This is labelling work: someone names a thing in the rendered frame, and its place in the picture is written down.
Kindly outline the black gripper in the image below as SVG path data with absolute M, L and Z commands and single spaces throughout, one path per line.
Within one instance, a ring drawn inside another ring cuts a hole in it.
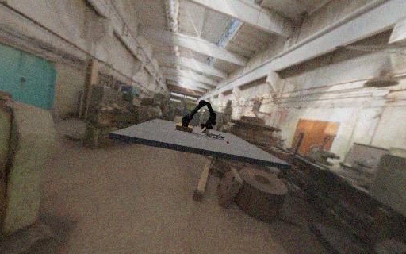
M 205 124 L 201 123 L 201 129 L 203 129 L 204 127 L 206 127 L 206 129 L 213 129 L 213 127 L 210 125 L 211 125 L 210 121 L 206 121 Z M 206 131 L 206 129 L 205 129 L 205 131 Z

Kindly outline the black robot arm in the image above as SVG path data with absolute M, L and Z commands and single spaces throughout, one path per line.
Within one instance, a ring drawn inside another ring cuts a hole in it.
M 198 106 L 189 114 L 187 114 L 182 120 L 182 126 L 184 127 L 188 127 L 188 124 L 190 121 L 192 121 L 194 114 L 203 106 L 207 105 L 209 112 L 210 112 L 210 116 L 208 121 L 211 122 L 211 125 L 215 125 L 216 124 L 216 114 L 213 112 L 213 108 L 211 107 L 211 103 L 210 102 L 206 102 L 204 100 L 201 100 L 198 104 Z

